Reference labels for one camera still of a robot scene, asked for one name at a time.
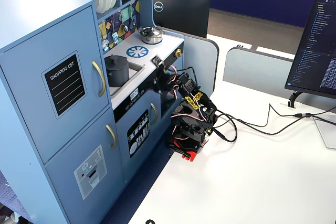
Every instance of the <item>yellow label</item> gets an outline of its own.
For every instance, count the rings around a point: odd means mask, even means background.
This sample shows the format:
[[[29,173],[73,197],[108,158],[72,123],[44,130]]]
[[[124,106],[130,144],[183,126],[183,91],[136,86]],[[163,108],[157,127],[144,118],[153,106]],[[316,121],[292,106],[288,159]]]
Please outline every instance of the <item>yellow label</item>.
[[[198,110],[198,106],[195,104],[195,102],[190,97],[185,97],[187,102],[196,110]]]
[[[202,93],[198,92],[198,93],[195,95],[196,100],[199,101],[202,95],[203,95]]]

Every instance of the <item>cubicle divider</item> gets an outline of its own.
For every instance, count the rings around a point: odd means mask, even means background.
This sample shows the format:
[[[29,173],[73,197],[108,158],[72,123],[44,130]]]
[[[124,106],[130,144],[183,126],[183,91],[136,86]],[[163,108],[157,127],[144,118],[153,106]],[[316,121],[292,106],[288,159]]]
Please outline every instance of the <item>cubicle divider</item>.
[[[288,99],[293,91],[285,83],[293,60],[251,49],[235,47],[226,56],[223,80],[264,93]],[[303,93],[297,102],[328,110],[335,99]]]

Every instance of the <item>decorative tile backsplash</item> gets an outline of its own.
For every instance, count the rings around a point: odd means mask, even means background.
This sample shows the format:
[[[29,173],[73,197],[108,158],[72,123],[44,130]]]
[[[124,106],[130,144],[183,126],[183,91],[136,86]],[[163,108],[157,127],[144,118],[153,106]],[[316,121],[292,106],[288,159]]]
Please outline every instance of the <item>decorative tile backsplash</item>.
[[[129,28],[129,31],[125,33],[122,28],[122,23]],[[108,50],[104,51],[104,54],[111,48],[119,45],[125,39],[127,39],[132,33],[137,31],[140,27],[140,8],[139,1],[135,1],[123,10],[114,13],[112,16],[105,19],[99,24],[100,39],[107,39],[109,41]],[[112,34],[117,32],[119,40],[114,43]]]

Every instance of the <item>dell logo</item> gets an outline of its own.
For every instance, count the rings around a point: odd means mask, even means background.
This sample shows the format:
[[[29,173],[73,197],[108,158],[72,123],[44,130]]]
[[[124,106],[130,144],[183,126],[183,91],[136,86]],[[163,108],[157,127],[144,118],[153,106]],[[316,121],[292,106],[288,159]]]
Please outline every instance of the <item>dell logo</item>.
[[[162,12],[163,11],[163,4],[161,2],[156,2],[154,4],[154,10],[157,11],[158,13]]]

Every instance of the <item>gold knob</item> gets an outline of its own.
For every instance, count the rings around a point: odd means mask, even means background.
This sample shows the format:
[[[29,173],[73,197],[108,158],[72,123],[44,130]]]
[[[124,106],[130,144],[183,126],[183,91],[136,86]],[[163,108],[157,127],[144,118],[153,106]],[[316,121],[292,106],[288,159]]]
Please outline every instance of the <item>gold knob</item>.
[[[175,57],[177,57],[177,58],[182,57],[182,52],[181,52],[180,48],[178,48],[178,49],[176,50],[176,52],[175,52]]]

